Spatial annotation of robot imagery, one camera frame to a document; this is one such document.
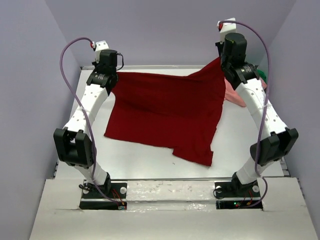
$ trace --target gray wall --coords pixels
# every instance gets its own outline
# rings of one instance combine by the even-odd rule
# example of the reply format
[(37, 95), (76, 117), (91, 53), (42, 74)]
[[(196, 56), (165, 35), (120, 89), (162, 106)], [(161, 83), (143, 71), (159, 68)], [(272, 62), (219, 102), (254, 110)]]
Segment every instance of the gray wall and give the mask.
[[(272, 42), (270, 99), (286, 124), (299, 132), (286, 163), (301, 180), (320, 237), (319, 9), (319, 0), (298, 0)], [(261, 67), (267, 68), (266, 59)]]
[[(0, 33), (0, 239), (27, 240), (72, 106), (59, 71), (66, 40), (44, 0), (2, 0)], [(75, 85), (71, 52), (65, 68)]]
[[(218, 56), (217, 21), (235, 17), (257, 29), (267, 43), (276, 36), (296, 0), (46, 0), (70, 41), (88, 36), (106, 40), (126, 65), (204, 65)], [(264, 51), (253, 33), (248, 59), (260, 63)], [(90, 49), (72, 48), (81, 66)]]

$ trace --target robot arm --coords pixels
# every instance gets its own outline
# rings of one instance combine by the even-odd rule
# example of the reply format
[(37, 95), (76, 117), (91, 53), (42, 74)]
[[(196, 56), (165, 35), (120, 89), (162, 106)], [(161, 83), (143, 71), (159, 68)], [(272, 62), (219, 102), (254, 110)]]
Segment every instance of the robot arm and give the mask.
[[(242, 97), (247, 108), (259, 129), (263, 117), (265, 91), (259, 79), (256, 67), (245, 61), (247, 41), (242, 34), (237, 33), (235, 23), (218, 22), (220, 42), (218, 48), (221, 69), (232, 88)], [(280, 119), (270, 101), (267, 103), (267, 112), (260, 141), (260, 156), (257, 169), (262, 173), (275, 161), (287, 155), (298, 138), (295, 128), (289, 129)], [(250, 157), (244, 166), (235, 172), (227, 191), (239, 193), (247, 191), (257, 181), (255, 172), (257, 144), (250, 147)]]
[[(116, 70), (118, 53), (109, 49), (106, 41), (93, 43), (91, 47), (95, 51), (95, 62), (92, 63), (95, 68), (86, 82), (81, 103), (92, 126), (101, 105), (118, 82)], [(108, 193), (110, 175), (97, 162), (94, 169), (92, 140), (89, 137), (83, 108), (78, 106), (63, 129), (55, 130), (53, 138), (58, 157), (79, 170), (89, 184), (93, 184), (94, 171), (94, 181)]]

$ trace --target red t-shirt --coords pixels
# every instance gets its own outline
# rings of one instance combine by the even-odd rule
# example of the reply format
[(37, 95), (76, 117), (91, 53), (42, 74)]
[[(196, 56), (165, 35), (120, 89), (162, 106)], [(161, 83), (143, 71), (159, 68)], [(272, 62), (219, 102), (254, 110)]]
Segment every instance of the red t-shirt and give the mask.
[(173, 149), (173, 155), (211, 166), (210, 145), (226, 85), (217, 58), (188, 76), (118, 72), (115, 105), (104, 136)]

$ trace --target white platform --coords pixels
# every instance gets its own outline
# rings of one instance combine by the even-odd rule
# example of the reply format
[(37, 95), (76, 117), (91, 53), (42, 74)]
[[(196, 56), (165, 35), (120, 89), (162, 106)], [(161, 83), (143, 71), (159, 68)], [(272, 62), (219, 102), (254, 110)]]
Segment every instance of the white platform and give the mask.
[[(30, 240), (317, 240), (295, 178), (267, 178), (264, 211), (216, 210), (212, 181), (129, 181), (128, 210), (81, 210), (82, 181), (46, 181)], [(133, 203), (159, 198), (173, 201)]]
[[(157, 73), (186, 76), (199, 69), (130, 69), (126, 72)], [(86, 81), (92, 71), (83, 70), (79, 79), (77, 95), (83, 96)], [(246, 108), (224, 101), (223, 113), (213, 138), (212, 166), (206, 167), (172, 155), (172, 149), (139, 143), (119, 141), (104, 137), (107, 123), (115, 104), (112, 94), (93, 124), (97, 146), (97, 161), (110, 173), (112, 179), (190, 179), (230, 178), (250, 156), (249, 148), (257, 142), (258, 130)], [(279, 162), (264, 173), (267, 177), (283, 177)], [(81, 178), (82, 175), (64, 162), (58, 165), (56, 179)]]

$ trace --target green object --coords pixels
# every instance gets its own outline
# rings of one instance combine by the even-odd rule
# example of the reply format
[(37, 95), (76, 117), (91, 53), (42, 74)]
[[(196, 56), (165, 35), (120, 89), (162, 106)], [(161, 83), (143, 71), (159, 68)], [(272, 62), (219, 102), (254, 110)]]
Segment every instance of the green object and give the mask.
[(260, 75), (260, 77), (263, 79), (263, 81), (267, 84), (268, 80), (267, 80), (267, 76), (265, 75), (265, 73), (259, 69), (257, 69), (257, 72)]

